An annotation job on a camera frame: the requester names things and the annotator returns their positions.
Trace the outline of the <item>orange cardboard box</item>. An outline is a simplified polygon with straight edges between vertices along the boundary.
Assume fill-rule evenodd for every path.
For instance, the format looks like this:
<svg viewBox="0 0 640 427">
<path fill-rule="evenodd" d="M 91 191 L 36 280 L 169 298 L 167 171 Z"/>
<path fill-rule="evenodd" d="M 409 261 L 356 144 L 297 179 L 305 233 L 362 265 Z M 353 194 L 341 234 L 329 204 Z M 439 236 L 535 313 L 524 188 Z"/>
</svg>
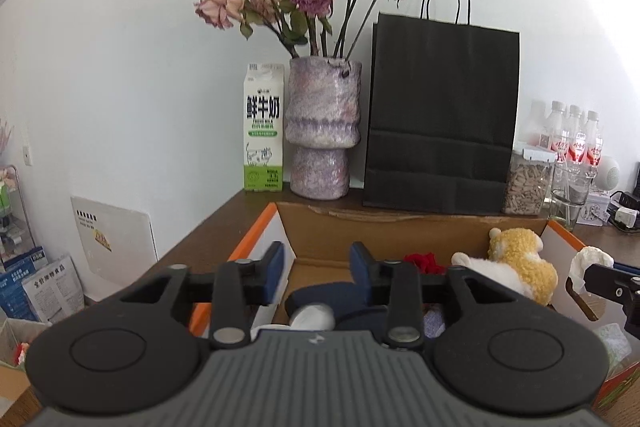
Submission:
<svg viewBox="0 0 640 427">
<path fill-rule="evenodd" d="M 285 269 L 277 301 L 258 313 L 258 323 L 281 323 L 288 314 L 284 299 L 305 285 L 345 282 L 352 243 L 361 242 L 378 259 L 401 259 L 432 253 L 439 265 L 449 265 L 461 251 L 484 258 L 489 232 L 498 228 L 531 229 L 541 236 L 541 256 L 552 262 L 560 279 L 566 279 L 570 260 L 582 247 L 598 247 L 624 265 L 639 264 L 639 237 L 626 236 L 611 227 L 583 227 L 566 231 L 554 221 L 521 217 L 416 216 L 407 213 L 370 212 L 299 204 L 227 202 L 199 225 L 183 245 L 188 265 L 208 272 L 228 259 L 257 259 L 274 241 L 285 246 Z"/>
</svg>

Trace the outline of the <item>cardboard trash box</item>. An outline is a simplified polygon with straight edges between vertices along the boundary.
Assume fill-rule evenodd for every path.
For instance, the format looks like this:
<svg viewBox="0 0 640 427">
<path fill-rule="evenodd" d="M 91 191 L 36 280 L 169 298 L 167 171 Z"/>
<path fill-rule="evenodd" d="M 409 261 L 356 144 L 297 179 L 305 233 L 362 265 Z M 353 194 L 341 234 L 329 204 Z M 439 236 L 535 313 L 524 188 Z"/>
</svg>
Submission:
<svg viewBox="0 0 640 427">
<path fill-rule="evenodd" d="M 21 350 L 21 345 L 32 343 L 32 340 L 47 327 L 46 323 L 10 319 L 6 314 L 1 313 L 1 414 L 6 413 L 9 407 L 29 387 L 24 360 L 20 358 L 18 353 Z"/>
</svg>

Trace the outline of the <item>white bottle cap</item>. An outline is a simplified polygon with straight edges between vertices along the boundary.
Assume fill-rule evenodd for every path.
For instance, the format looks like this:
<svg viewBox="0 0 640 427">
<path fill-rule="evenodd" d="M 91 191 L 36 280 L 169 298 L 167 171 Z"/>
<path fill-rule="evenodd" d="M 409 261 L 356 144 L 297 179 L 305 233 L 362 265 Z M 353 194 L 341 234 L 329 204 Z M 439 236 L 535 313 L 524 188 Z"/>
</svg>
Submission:
<svg viewBox="0 0 640 427">
<path fill-rule="evenodd" d="M 297 309 L 291 317 L 294 331 L 324 332 L 335 327 L 333 310 L 324 303 L 311 303 Z"/>
</svg>

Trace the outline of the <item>white decorated tin box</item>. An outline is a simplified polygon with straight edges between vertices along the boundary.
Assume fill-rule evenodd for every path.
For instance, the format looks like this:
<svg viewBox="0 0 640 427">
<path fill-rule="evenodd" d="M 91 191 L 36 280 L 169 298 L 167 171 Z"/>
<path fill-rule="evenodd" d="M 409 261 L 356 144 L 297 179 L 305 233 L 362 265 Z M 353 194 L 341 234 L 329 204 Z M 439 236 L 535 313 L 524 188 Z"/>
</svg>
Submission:
<svg viewBox="0 0 640 427">
<path fill-rule="evenodd" d="M 610 217 L 608 213 L 610 200 L 611 196 L 606 193 L 590 192 L 577 218 L 578 225 L 590 225 L 590 227 L 605 225 Z"/>
</svg>

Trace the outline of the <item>white green milk carton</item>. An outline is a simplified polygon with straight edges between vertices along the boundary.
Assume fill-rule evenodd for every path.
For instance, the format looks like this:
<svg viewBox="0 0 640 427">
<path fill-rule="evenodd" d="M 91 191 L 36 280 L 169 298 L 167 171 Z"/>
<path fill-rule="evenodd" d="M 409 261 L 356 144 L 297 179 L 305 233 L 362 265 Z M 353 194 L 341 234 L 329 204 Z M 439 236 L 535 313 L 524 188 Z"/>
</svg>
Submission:
<svg viewBox="0 0 640 427">
<path fill-rule="evenodd" d="M 243 91 L 244 190 L 280 192 L 283 185 L 284 65 L 248 65 Z"/>
</svg>

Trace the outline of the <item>blue white paper boxes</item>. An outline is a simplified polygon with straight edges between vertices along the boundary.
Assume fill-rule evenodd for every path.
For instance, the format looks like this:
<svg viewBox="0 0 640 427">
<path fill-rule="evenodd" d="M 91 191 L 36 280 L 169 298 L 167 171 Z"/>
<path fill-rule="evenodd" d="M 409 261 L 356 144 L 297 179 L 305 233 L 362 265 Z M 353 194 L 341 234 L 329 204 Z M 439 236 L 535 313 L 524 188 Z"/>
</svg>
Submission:
<svg viewBox="0 0 640 427">
<path fill-rule="evenodd" d="M 49 260 L 37 247 L 10 260 L 1 273 L 1 309 L 10 319 L 54 324 L 84 308 L 70 256 Z"/>
</svg>

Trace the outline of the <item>white charger adapter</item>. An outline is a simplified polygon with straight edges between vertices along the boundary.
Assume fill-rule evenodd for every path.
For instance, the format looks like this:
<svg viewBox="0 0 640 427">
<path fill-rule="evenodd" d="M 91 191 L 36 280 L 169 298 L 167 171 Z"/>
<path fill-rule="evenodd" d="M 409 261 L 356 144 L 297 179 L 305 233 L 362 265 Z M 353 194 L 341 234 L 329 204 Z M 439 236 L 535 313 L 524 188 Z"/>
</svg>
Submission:
<svg viewBox="0 0 640 427">
<path fill-rule="evenodd" d="M 639 217 L 639 211 L 624 206 L 620 206 L 615 211 L 614 221 L 619 225 L 623 225 L 627 229 L 633 229 Z"/>
</svg>

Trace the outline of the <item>white wall panel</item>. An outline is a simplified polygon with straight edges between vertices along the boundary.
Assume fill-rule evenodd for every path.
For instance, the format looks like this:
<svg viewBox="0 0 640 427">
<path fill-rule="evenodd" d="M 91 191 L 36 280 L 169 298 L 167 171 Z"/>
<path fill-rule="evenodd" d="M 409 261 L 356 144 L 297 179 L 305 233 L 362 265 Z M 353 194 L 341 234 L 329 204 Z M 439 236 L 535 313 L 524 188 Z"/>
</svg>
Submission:
<svg viewBox="0 0 640 427">
<path fill-rule="evenodd" d="M 157 262 L 152 223 L 146 213 L 77 196 L 70 201 L 93 274 L 128 286 Z"/>
</svg>

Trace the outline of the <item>right water bottle red label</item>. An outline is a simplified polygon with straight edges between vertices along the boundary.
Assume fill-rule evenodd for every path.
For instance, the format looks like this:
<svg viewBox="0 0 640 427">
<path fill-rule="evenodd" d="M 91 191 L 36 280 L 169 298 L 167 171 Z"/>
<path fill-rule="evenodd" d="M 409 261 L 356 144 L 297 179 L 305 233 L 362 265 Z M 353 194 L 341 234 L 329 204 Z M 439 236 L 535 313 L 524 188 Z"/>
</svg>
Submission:
<svg viewBox="0 0 640 427">
<path fill-rule="evenodd" d="M 594 179 L 597 176 L 603 148 L 603 136 L 600 125 L 600 117 L 599 114 L 594 110 L 590 110 L 588 112 L 585 134 L 587 140 L 584 163 L 586 165 L 586 173 L 588 178 Z"/>
</svg>

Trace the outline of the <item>white tissue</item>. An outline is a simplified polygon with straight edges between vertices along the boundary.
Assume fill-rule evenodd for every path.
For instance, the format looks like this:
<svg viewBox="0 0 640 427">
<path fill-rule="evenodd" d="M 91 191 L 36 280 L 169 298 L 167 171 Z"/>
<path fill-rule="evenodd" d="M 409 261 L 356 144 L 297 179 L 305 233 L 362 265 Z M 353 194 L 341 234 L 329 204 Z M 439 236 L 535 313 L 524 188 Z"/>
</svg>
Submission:
<svg viewBox="0 0 640 427">
<path fill-rule="evenodd" d="M 614 267 L 614 258 L 602 249 L 594 246 L 582 248 L 570 262 L 568 278 L 572 282 L 573 291 L 580 294 L 585 288 L 585 274 L 591 265 L 603 265 L 605 268 Z"/>
</svg>

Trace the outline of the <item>red plush rose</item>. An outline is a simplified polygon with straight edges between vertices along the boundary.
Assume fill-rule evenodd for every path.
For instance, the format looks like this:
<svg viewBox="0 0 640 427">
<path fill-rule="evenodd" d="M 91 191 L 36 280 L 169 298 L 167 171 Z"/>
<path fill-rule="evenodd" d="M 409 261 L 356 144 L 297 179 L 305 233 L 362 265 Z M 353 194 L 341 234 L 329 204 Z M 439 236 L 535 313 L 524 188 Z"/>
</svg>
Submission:
<svg viewBox="0 0 640 427">
<path fill-rule="evenodd" d="M 421 274 L 444 275 L 447 272 L 447 265 L 441 265 L 433 253 L 405 255 L 402 261 L 414 265 Z"/>
</svg>

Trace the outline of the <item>purple speckled vase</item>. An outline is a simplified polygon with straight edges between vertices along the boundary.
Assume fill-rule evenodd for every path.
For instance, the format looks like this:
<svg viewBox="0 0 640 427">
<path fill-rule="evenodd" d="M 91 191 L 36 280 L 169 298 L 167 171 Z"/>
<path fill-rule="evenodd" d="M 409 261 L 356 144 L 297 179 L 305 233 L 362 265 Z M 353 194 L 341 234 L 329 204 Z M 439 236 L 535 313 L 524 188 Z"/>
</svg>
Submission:
<svg viewBox="0 0 640 427">
<path fill-rule="evenodd" d="M 349 187 L 347 151 L 360 141 L 359 62 L 293 58 L 288 76 L 284 136 L 293 147 L 291 190 L 314 200 L 335 200 Z"/>
</svg>

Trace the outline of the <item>middle water bottle red label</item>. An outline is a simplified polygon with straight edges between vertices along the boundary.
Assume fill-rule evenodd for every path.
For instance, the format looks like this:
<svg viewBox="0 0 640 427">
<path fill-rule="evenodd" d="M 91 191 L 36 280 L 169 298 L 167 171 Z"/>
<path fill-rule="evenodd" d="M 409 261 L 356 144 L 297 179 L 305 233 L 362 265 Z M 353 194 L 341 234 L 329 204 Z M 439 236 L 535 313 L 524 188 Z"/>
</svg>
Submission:
<svg viewBox="0 0 640 427">
<path fill-rule="evenodd" d="M 586 135 L 582 132 L 582 123 L 580 122 L 581 113 L 580 107 L 572 104 L 568 110 L 566 121 L 568 131 L 566 160 L 568 167 L 574 171 L 577 171 L 582 165 L 586 148 Z"/>
</svg>

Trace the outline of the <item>clear seed container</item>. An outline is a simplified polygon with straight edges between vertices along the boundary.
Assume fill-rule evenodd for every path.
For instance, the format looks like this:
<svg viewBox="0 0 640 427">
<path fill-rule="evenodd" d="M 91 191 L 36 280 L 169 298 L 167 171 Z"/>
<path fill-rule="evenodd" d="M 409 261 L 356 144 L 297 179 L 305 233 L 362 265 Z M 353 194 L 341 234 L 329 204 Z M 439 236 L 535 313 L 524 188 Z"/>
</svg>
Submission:
<svg viewBox="0 0 640 427">
<path fill-rule="evenodd" d="M 512 216 L 538 216 L 547 196 L 555 153 L 518 144 L 512 150 L 502 211 Z"/>
</svg>

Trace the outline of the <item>water bottle red label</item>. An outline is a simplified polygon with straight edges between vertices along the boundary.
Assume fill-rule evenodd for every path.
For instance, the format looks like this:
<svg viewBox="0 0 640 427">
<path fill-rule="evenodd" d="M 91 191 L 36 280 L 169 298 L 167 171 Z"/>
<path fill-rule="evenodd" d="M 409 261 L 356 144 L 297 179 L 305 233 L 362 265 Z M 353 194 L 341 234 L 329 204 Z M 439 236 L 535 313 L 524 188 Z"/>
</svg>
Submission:
<svg viewBox="0 0 640 427">
<path fill-rule="evenodd" d="M 580 122 L 581 113 L 580 107 L 572 104 L 568 110 L 566 121 L 568 131 L 566 160 L 568 167 L 574 171 L 577 171 L 582 165 L 586 148 L 586 135 L 582 132 L 582 123 Z"/>
<path fill-rule="evenodd" d="M 539 144 L 546 150 L 555 153 L 557 162 L 566 161 L 568 134 L 564 127 L 565 104 L 560 101 L 551 103 L 551 112 L 544 121 Z"/>
<path fill-rule="evenodd" d="M 586 173 L 588 178 L 594 179 L 597 176 L 603 148 L 603 136 L 600 125 L 600 117 L 599 114 L 594 110 L 590 110 L 588 112 L 585 134 L 587 140 L 584 163 L 586 165 Z"/>
</svg>

